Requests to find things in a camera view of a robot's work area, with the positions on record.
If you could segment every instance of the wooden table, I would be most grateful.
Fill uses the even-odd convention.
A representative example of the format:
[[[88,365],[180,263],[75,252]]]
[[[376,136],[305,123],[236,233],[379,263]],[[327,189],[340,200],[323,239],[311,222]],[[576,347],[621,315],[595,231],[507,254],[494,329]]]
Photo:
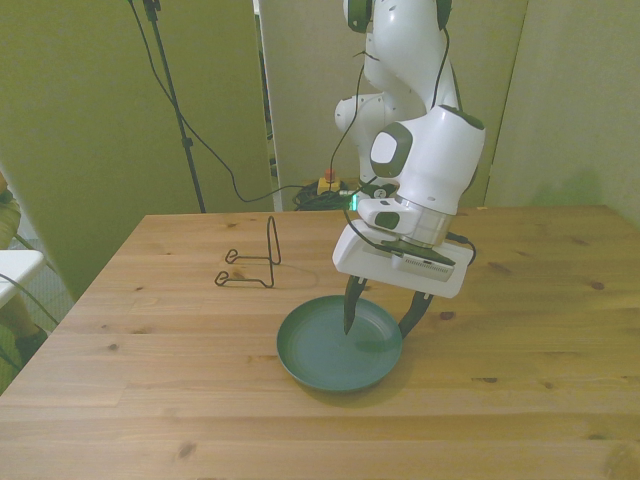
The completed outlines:
[[[276,215],[272,290],[213,283],[228,249],[266,252],[266,214],[145,218],[0,398],[0,478],[640,478],[637,230],[605,207],[463,210],[462,292],[380,384],[330,395],[275,335],[343,292],[341,215]],[[399,318],[411,294],[364,297]]]

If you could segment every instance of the metal wire stand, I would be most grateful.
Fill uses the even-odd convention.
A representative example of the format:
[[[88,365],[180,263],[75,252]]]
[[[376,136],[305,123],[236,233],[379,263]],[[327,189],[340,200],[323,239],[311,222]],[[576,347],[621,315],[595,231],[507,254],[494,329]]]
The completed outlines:
[[[273,259],[273,248],[271,241],[271,231],[273,230],[273,237],[275,239],[276,252],[278,254],[278,260]],[[275,277],[273,275],[273,266],[280,265],[282,262],[282,255],[280,254],[280,241],[278,240],[278,230],[276,229],[276,219],[273,216],[270,216],[267,220],[267,248],[269,249],[268,257],[260,257],[253,255],[240,255],[238,250],[232,248],[227,252],[227,255],[224,258],[224,261],[229,265],[234,264],[237,260],[267,260],[269,262],[269,274],[271,276],[271,283],[267,284],[263,280],[259,278],[232,278],[229,272],[222,270],[218,273],[218,276],[215,279],[216,285],[219,287],[225,286],[227,283],[231,282],[254,282],[261,283],[265,288],[273,288],[275,285]]]

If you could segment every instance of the power cord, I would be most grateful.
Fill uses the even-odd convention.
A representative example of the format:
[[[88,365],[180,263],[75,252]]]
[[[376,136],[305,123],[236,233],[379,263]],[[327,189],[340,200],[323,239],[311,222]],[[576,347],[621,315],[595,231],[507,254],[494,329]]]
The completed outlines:
[[[155,64],[153,63],[153,57],[151,56],[151,49],[149,48],[149,43],[147,42],[147,36],[144,33],[144,29],[142,28],[142,23],[140,22],[140,17],[138,16],[138,12],[136,11],[136,7],[133,5],[133,0],[128,0],[129,1],[129,5],[131,6],[131,10],[133,12],[133,15],[135,16],[136,19],[136,23],[138,24],[138,29],[140,30],[140,34],[142,36],[142,41],[144,42],[144,46],[145,49],[147,51],[147,57],[149,58],[149,64],[151,65],[151,71],[153,72],[153,76],[155,77],[156,81],[158,82],[158,85],[160,85],[160,88],[162,89],[162,91],[164,92],[165,96],[167,97],[167,99],[169,100],[169,102],[171,103],[171,105],[173,105],[174,108],[176,108],[176,105],[173,102],[173,99],[171,98],[171,95],[169,95],[169,92],[167,91],[167,89],[164,86],[164,83],[162,83],[162,80],[160,79],[160,77],[158,76],[158,73],[156,72],[156,67]],[[251,198],[251,199],[246,199],[244,198],[240,192],[238,191],[238,186],[236,183],[236,178],[235,175],[233,173],[233,171],[231,170],[231,168],[229,167],[229,165],[227,165],[227,163],[220,157],[220,155],[218,155],[216,153],[215,150],[213,150],[213,148],[211,148],[209,146],[209,144],[207,144],[207,142],[205,142],[202,137],[200,135],[198,135],[198,133],[191,127],[191,125],[189,125],[189,122],[187,121],[187,119],[184,117],[184,115],[182,114],[182,112],[180,112],[179,110],[176,110],[176,112],[178,112],[178,114],[180,115],[180,118],[182,119],[182,121],[184,122],[184,124],[186,125],[186,127],[189,129],[189,131],[193,134],[194,137],[196,137],[196,139],[207,149],[209,150],[209,152],[211,152],[211,154],[220,162],[220,164],[227,170],[227,172],[229,173],[230,177],[231,177],[231,183],[233,185],[233,191],[235,192],[236,196],[244,203],[251,203],[251,202],[257,202],[258,200],[262,200],[264,198],[270,197],[271,195],[273,195],[274,193],[279,192],[280,190],[284,190],[285,188],[304,188],[304,185],[286,185],[284,187],[280,187],[276,190],[273,190],[272,192],[269,192],[265,195],[262,195],[260,197],[257,198]]]
[[[436,86],[433,92],[433,101],[431,102],[431,108],[436,105],[436,98],[438,96],[438,87],[440,86],[440,77],[442,77],[442,72],[444,71],[444,65],[447,63],[447,57],[449,56],[449,45],[451,44],[451,38],[449,37],[449,31],[445,28],[444,35],[447,37],[447,46],[444,49],[444,55],[442,56],[442,63],[440,64],[440,70],[438,70],[438,76],[436,77]]]
[[[358,53],[358,54],[354,55],[354,57],[357,57],[358,55],[362,55],[362,54],[366,55],[366,52]],[[353,127],[353,124],[356,122],[356,118],[358,117],[358,110],[359,110],[359,105],[360,105],[360,102],[359,102],[359,99],[360,99],[360,82],[362,81],[362,74],[363,73],[364,73],[364,65],[362,65],[362,68],[360,69],[360,74],[358,75],[358,83],[356,84],[356,110],[355,110],[355,112],[353,114],[353,119],[351,120],[351,123],[349,124],[347,129],[344,131],[344,133],[342,134],[342,137],[340,138],[340,141],[336,145],[336,148],[333,150],[333,154],[331,155],[331,160],[329,161],[329,171],[333,171],[333,161],[336,158],[336,153],[338,153],[338,149],[342,145],[342,142],[347,137],[347,134],[349,133],[349,130],[351,130],[351,127]]]

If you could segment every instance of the black pole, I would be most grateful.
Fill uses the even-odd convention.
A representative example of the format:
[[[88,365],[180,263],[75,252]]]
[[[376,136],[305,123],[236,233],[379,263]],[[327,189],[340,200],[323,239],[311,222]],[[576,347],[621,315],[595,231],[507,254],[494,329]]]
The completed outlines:
[[[160,58],[162,59],[162,65],[164,66],[164,73],[167,76],[167,85],[169,87],[169,93],[171,94],[171,103],[176,111],[176,118],[178,119],[178,126],[180,127],[180,135],[182,135],[182,146],[184,152],[187,155],[187,162],[189,163],[189,170],[191,171],[191,179],[193,180],[193,186],[196,190],[196,196],[198,197],[198,205],[200,205],[200,212],[206,213],[204,208],[204,200],[202,199],[202,192],[200,191],[200,183],[198,182],[198,175],[196,173],[196,166],[193,162],[193,155],[191,155],[191,147],[193,146],[193,140],[187,137],[187,133],[184,130],[184,123],[182,121],[182,113],[180,113],[180,107],[178,106],[178,98],[176,97],[176,91],[173,88],[173,82],[171,81],[171,72],[169,71],[169,63],[164,53],[164,47],[162,46],[162,39],[160,38],[160,31],[158,30],[158,15],[157,10],[160,10],[160,2],[158,0],[143,0],[144,9],[147,12],[147,18],[153,26],[153,33],[158,43],[158,50],[160,51]]]

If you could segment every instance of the wall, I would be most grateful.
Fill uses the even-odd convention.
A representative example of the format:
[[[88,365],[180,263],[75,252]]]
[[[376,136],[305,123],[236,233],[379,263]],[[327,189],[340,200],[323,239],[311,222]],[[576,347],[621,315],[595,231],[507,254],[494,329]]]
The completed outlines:
[[[159,18],[184,115],[245,196],[268,192],[251,0],[163,0]],[[198,211],[173,108],[126,1],[3,2],[0,72],[2,169],[74,296],[145,214]],[[227,172],[193,152],[209,211],[272,209],[235,199]]]
[[[481,205],[506,101],[527,0],[455,0],[449,31],[451,58],[465,110],[488,129],[474,186],[462,205]],[[321,176],[340,139],[336,104],[356,92],[364,35],[346,25],[342,0],[260,0],[273,130],[281,185]],[[361,92],[373,92],[363,79]],[[347,139],[335,165],[358,176],[357,152]],[[292,208],[285,195],[285,209]]]
[[[530,0],[488,205],[607,204],[640,226],[637,0]]]

